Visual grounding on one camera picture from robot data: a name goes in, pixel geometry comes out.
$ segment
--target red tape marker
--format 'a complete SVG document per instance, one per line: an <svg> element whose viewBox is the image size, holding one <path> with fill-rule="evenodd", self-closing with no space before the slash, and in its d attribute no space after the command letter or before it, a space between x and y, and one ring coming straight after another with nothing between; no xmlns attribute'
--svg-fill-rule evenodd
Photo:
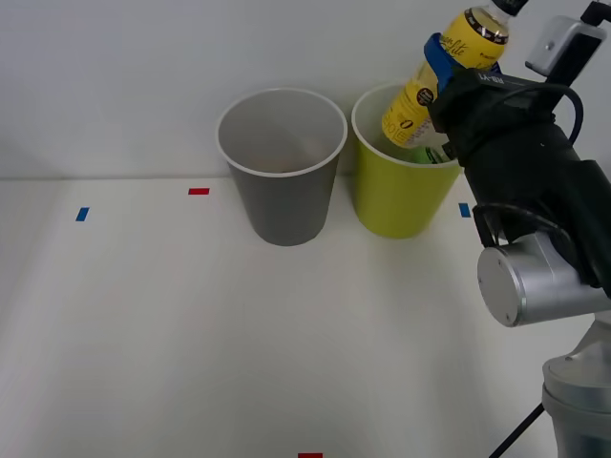
<svg viewBox="0 0 611 458"><path fill-rule="evenodd" d="M189 188L189 196L207 196L209 194L210 188Z"/></svg>

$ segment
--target white table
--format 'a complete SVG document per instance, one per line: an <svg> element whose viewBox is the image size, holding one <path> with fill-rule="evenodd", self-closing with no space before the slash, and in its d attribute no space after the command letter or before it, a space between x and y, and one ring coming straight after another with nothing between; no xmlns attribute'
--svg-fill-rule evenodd
<svg viewBox="0 0 611 458"><path fill-rule="evenodd" d="M227 178L0 182L0 457L488 456L592 318L494 321L463 178L412 240L347 187L281 248ZM545 417L507 456L555 451Z"/></svg>

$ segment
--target black cable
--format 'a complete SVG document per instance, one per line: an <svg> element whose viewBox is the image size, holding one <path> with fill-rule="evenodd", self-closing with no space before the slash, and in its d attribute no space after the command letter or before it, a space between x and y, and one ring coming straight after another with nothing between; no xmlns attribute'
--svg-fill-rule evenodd
<svg viewBox="0 0 611 458"><path fill-rule="evenodd" d="M531 414L524 419L522 423L512 432L505 441L498 446L498 448L490 455L490 458L498 458L503 453L507 451L509 447L511 447L514 442L517 440L522 433L528 429L528 427L535 422L535 420L543 413L545 409L543 408L543 404L539 404L535 410L531 412Z"/></svg>
<svg viewBox="0 0 611 458"><path fill-rule="evenodd" d="M581 101L579 95L568 86L552 83L537 83L530 86L524 86L523 88L506 93L502 97L495 100L488 107L486 107L486 112L497 105L500 105L501 103L505 103L510 98L514 98L516 95L524 93L560 93L566 95L573 102L573 106L575 107L575 124L573 125L573 132L571 132L571 136L569 136L569 141L571 144L574 144L575 140L577 140L577 137L579 136L579 132L581 132L581 126L583 125L583 102Z"/></svg>

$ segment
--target blue tape marker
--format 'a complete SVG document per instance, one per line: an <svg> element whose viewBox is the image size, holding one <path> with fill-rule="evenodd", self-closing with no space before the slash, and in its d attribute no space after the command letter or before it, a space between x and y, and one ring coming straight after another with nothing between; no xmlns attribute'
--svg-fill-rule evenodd
<svg viewBox="0 0 611 458"><path fill-rule="evenodd" d="M76 215L76 221L77 222L84 221L88 213L89 213L89 207L81 207L81 209L78 211L78 215Z"/></svg>
<svg viewBox="0 0 611 458"><path fill-rule="evenodd" d="M462 218L470 218L471 217L471 210L469 209L469 204L468 203L459 203L458 204L458 208L460 208L460 216Z"/></svg>

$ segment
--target plastic bottle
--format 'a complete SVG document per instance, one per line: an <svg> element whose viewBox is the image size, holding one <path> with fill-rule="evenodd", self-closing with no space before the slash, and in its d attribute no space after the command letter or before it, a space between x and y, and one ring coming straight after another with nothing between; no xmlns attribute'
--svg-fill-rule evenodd
<svg viewBox="0 0 611 458"><path fill-rule="evenodd" d="M459 14L443 33L444 49L467 68L488 69L505 51L508 22L528 0L492 0L487 6L469 8ZM375 147L403 160L436 163L448 160L439 145L430 145L432 124L427 106L437 98L437 77L425 60L382 118L382 131ZM431 151L414 148L427 145Z"/></svg>

